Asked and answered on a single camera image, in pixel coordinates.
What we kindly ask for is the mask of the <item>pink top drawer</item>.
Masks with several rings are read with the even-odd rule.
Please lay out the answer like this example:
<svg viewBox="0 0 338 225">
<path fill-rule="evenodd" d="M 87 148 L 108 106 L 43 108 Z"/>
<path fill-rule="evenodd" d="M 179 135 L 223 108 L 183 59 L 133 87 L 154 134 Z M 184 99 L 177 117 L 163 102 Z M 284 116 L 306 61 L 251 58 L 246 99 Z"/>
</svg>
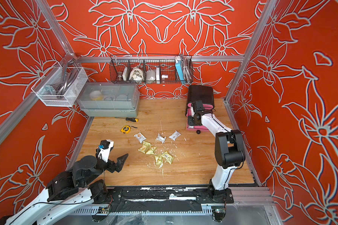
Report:
<svg viewBox="0 0 338 225">
<path fill-rule="evenodd" d="M 193 105 L 194 105 L 193 102 L 192 102 L 192 103 L 188 103 L 188 104 L 187 104 L 187 108 L 189 109 L 189 108 L 191 108 L 191 106 L 193 106 Z M 203 107 L 204 107 L 206 110 L 213 110 L 213 109 L 214 109 L 214 106 L 211 105 L 211 104 L 204 104 L 204 103 L 203 103 Z"/>
</svg>

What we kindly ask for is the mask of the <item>green cookie packet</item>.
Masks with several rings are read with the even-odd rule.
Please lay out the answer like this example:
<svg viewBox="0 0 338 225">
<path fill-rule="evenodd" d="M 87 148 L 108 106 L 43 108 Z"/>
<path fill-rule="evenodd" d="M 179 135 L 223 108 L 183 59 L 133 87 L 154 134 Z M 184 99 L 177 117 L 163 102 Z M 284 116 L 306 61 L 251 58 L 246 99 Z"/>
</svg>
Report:
<svg viewBox="0 0 338 225">
<path fill-rule="evenodd" d="M 170 165 L 172 164 L 174 157 L 168 152 L 164 152 L 161 156 L 166 160 L 167 163 L 169 163 Z"/>
<path fill-rule="evenodd" d="M 150 148 L 149 148 L 149 150 L 146 152 L 146 154 L 147 155 L 155 155 L 156 154 L 156 149 L 157 149 L 157 147 L 156 146 L 151 146 Z"/>
<path fill-rule="evenodd" d="M 162 160 L 162 156 L 161 155 L 155 155 L 155 164 L 159 165 L 160 167 L 162 167 L 163 160 Z"/>
<path fill-rule="evenodd" d="M 143 141 L 142 146 L 138 149 L 139 152 L 146 154 L 146 152 L 151 148 L 151 143 Z"/>
</svg>

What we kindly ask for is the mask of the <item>white cookie packet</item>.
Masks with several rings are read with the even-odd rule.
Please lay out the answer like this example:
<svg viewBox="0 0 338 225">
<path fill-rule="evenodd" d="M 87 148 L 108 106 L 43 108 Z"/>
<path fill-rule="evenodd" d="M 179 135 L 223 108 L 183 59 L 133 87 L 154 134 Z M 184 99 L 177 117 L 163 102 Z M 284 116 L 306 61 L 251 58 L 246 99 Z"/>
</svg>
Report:
<svg viewBox="0 0 338 225">
<path fill-rule="evenodd" d="M 158 133 L 157 138 L 156 138 L 156 141 L 159 141 L 159 142 L 161 142 L 162 144 L 164 144 L 165 141 L 166 141 L 166 137 L 163 137 L 160 133 Z"/>
<path fill-rule="evenodd" d="M 137 133 L 134 135 L 134 137 L 140 142 L 143 143 L 146 140 L 146 137 L 141 133 Z"/>
<path fill-rule="evenodd" d="M 175 130 L 174 133 L 169 136 L 169 138 L 173 141 L 176 141 L 176 139 L 180 136 L 181 136 L 181 134 L 177 130 Z"/>
</svg>

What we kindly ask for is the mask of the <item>pink drawer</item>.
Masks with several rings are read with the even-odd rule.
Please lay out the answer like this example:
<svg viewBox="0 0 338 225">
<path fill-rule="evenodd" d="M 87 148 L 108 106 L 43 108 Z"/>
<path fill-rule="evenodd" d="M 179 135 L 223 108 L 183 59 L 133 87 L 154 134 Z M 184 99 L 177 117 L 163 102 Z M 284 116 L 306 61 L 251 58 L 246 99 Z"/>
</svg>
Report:
<svg viewBox="0 0 338 225">
<path fill-rule="evenodd" d="M 189 113 L 194 114 L 193 112 L 191 112 L 191 109 L 187 110 L 186 116 L 188 116 Z M 188 124 L 186 123 L 186 129 L 196 131 L 197 134 L 200 134 L 201 132 L 209 131 L 209 129 L 206 126 L 204 126 L 203 124 L 201 126 L 188 126 Z"/>
<path fill-rule="evenodd" d="M 192 103 L 188 103 L 188 104 L 187 104 L 187 108 L 189 109 L 189 108 L 191 108 L 191 106 L 193 106 L 193 105 L 194 105 L 193 102 L 192 102 Z M 203 107 L 204 107 L 206 110 L 213 110 L 213 109 L 214 109 L 214 106 L 211 105 L 211 104 L 204 104 L 204 103 L 203 103 Z"/>
</svg>

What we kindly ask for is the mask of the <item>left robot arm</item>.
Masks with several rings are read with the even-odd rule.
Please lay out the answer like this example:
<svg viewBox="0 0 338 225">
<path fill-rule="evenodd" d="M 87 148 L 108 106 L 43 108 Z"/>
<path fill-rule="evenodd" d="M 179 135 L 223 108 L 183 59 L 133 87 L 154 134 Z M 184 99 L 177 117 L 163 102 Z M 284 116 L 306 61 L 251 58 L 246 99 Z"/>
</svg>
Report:
<svg viewBox="0 0 338 225">
<path fill-rule="evenodd" d="M 73 167 L 58 174 L 27 206 L 12 216 L 0 219 L 0 225 L 52 225 L 77 209 L 89 204 L 111 204 L 113 195 L 103 179 L 105 171 L 120 172 L 128 158 L 104 161 L 89 155 Z"/>
</svg>

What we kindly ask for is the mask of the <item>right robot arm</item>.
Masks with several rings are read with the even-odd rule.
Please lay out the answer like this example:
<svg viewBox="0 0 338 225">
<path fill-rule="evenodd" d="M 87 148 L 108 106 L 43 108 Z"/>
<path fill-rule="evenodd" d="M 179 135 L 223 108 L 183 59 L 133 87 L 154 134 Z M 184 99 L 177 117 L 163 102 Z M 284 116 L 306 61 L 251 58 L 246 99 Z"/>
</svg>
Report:
<svg viewBox="0 0 338 225">
<path fill-rule="evenodd" d="M 228 198 L 229 181 L 235 170 L 240 169 L 246 160 L 240 130 L 225 126 L 211 112 L 187 113 L 189 128 L 205 127 L 215 137 L 215 159 L 217 168 L 208 185 L 208 195 L 213 202 Z"/>
</svg>

